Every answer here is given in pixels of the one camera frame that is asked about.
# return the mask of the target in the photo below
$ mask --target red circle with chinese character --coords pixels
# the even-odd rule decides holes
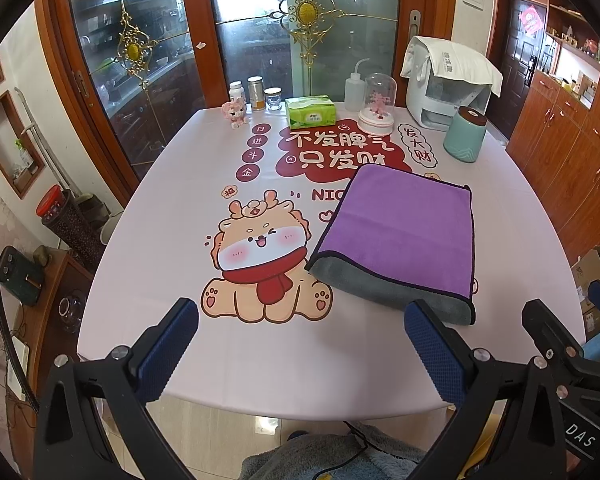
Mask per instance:
[[[247,140],[247,146],[250,148],[259,148],[260,146],[264,146],[267,141],[267,136],[264,135],[254,135],[249,140]]]
[[[264,150],[261,148],[253,148],[242,154],[242,161],[246,163],[258,162],[264,156]]]
[[[266,134],[271,129],[271,125],[267,123],[256,124],[252,129],[252,134]]]
[[[235,177],[240,182],[251,182],[260,174],[260,167],[257,164],[245,164],[235,172]]]

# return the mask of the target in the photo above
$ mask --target glass dome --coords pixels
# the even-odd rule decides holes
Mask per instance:
[[[365,82],[365,106],[358,115],[358,127],[369,135],[389,135],[394,130],[398,85],[393,77],[379,73],[370,75]]]

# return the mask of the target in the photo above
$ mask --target paw print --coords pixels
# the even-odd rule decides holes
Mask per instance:
[[[205,296],[206,296],[205,303],[208,308],[213,307],[214,304],[216,303],[216,294],[217,293],[218,293],[218,290],[213,287],[205,292]]]
[[[326,294],[323,290],[320,291],[320,294],[318,294],[317,292],[315,293],[315,299],[317,300],[315,302],[315,306],[318,310],[324,310],[325,307],[327,306],[327,301],[329,299],[329,295]]]

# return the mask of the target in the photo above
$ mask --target fuzzy gray clothing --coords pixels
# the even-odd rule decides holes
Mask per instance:
[[[373,426],[359,422],[352,426],[382,451],[370,446],[346,466],[329,471],[334,480],[404,480],[425,455]],[[298,436],[276,449],[245,459],[239,480],[312,480],[318,471],[346,462],[363,447],[363,440],[353,434]]]

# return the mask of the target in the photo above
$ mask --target white appliance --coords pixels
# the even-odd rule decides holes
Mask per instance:
[[[482,54],[438,38],[415,36],[405,54],[406,105],[418,124],[446,131],[456,111],[469,106],[484,115],[491,93],[500,95],[502,74]]]

